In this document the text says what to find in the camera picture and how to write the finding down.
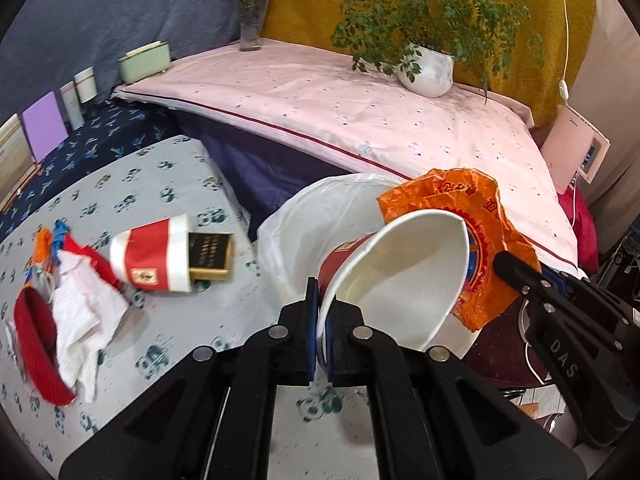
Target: crumpled white tissue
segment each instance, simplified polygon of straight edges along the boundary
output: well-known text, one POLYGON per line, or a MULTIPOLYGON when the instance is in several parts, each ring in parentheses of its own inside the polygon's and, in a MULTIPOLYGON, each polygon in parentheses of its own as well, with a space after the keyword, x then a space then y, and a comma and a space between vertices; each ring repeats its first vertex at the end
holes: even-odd
POLYGON ((60 377, 69 388, 82 385, 84 400, 95 399, 98 351, 116 332, 129 304, 91 266, 87 256, 59 251, 60 285, 53 293, 60 377))

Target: white flower pot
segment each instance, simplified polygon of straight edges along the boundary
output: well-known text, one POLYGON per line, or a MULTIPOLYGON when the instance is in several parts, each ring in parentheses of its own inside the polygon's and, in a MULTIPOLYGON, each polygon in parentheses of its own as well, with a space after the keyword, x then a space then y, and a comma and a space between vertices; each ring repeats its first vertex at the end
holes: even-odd
POLYGON ((420 73, 415 75, 414 82, 409 81, 404 71, 398 70, 400 82, 411 92, 425 97, 440 97, 453 86, 453 56, 441 54, 434 50, 416 46, 421 56, 412 56, 412 61, 420 66, 420 73))

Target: mint green container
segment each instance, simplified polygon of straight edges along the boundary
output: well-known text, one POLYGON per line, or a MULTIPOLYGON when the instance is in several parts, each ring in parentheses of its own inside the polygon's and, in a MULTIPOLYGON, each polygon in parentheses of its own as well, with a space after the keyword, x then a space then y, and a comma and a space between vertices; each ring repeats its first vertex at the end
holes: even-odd
POLYGON ((127 52, 118 63, 122 80, 127 84, 135 83, 171 66, 169 44, 165 41, 149 43, 127 52))

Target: white jar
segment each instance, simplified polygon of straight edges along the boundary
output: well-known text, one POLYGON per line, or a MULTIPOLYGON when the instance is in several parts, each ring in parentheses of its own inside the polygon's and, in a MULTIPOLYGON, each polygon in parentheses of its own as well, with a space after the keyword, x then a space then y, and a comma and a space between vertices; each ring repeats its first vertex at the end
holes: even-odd
POLYGON ((95 88, 94 67, 90 66, 74 76, 78 97, 81 103, 90 101, 98 95, 95 88))
POLYGON ((411 61, 420 66, 420 73, 415 75, 414 82, 409 81, 406 73, 398 70, 400 82, 411 92, 425 97, 440 97, 453 86, 453 63, 455 58, 423 46, 416 46, 421 56, 412 56, 411 61))
POLYGON ((71 129, 77 130, 84 124, 84 117, 82 117, 82 110, 80 109, 80 103, 74 82, 70 81, 61 87, 60 95, 62 96, 62 102, 65 104, 65 110, 68 115, 69 122, 71 123, 71 129))

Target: purple book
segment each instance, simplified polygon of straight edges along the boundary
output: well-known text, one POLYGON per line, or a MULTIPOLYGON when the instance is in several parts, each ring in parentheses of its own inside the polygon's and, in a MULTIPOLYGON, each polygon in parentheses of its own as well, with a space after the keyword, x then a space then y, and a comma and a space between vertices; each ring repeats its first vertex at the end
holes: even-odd
POLYGON ((67 138, 65 123, 53 92, 38 99, 24 111, 22 124, 38 164, 67 138))

